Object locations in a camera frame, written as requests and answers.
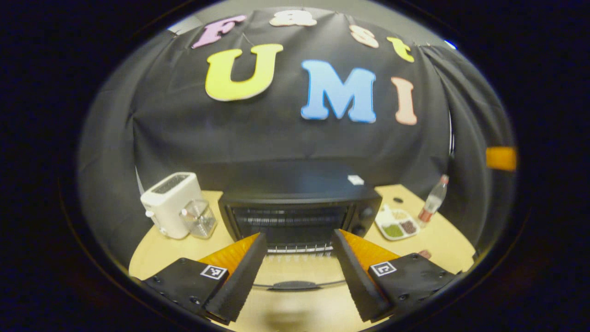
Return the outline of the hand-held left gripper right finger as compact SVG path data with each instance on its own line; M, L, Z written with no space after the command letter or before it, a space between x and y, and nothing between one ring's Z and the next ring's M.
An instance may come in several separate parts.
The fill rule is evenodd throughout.
M362 321L405 316L456 278L420 254L400 256L343 229L331 243Z

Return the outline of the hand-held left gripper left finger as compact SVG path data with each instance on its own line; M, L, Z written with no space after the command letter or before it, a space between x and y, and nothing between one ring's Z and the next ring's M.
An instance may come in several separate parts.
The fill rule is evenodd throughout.
M179 258L142 286L191 314L235 322L267 254L265 233L255 233L204 258Z

